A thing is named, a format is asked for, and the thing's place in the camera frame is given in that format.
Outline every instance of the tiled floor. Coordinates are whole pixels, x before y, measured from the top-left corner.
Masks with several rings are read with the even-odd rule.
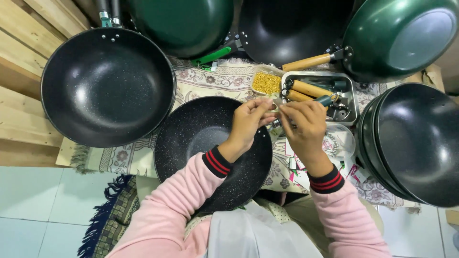
[[[76,258],[117,174],[0,167],[0,250],[8,258]]]
[[[72,169],[0,167],[1,257],[77,257],[104,189],[116,174],[81,176]],[[379,207],[394,257],[459,258],[445,212],[423,205],[419,215]]]

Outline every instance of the striped cuff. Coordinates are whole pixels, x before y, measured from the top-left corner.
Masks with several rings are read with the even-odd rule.
[[[207,168],[219,178],[224,178],[233,168],[233,164],[226,161],[218,151],[217,146],[206,152],[202,156],[202,160]]]
[[[344,185],[344,178],[335,165],[333,165],[333,170],[323,177],[312,177],[309,173],[308,177],[312,190],[319,194],[334,193]]]

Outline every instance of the stainless steel tray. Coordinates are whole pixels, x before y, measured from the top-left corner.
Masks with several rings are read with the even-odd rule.
[[[358,102],[357,102],[357,94],[356,94],[356,83],[345,73],[334,73],[334,72],[327,72],[327,71],[317,71],[317,72],[312,72],[312,71],[305,71],[305,72],[287,72],[282,76],[281,80],[281,90],[285,88],[285,81],[291,79],[291,80],[299,80],[299,81],[305,81],[308,79],[320,79],[320,80],[342,80],[346,81],[347,88],[345,90],[342,90],[338,92],[338,94],[342,97],[345,97],[348,99],[348,107],[350,110],[349,115],[342,121],[336,121],[333,119],[330,119],[329,121],[333,121],[336,123],[340,123],[345,126],[351,126],[354,125],[355,122],[357,121],[357,118],[359,116],[359,109],[358,109]],[[287,103],[287,100],[285,98],[282,99],[284,103]]]

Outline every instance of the person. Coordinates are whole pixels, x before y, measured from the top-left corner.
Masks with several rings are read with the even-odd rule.
[[[107,257],[391,258],[357,190],[322,150],[326,109],[315,101],[279,107],[288,141],[308,171],[309,196],[289,207],[250,201],[243,209],[188,222],[231,173],[232,163],[250,149],[257,129],[274,120],[276,114],[268,112],[271,106],[272,100],[256,99],[236,109],[228,139],[191,157],[183,169],[146,196]],[[304,205],[303,199],[312,206]],[[320,222],[308,225],[314,212]]]

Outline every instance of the pink sleeve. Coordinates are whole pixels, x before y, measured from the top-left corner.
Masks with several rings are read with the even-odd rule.
[[[107,257],[196,257],[184,244],[190,215],[209,198],[224,178],[213,174],[198,153],[185,168],[164,181],[142,201],[128,229]]]
[[[334,258],[392,258],[375,222],[348,181],[328,194],[311,191]]]

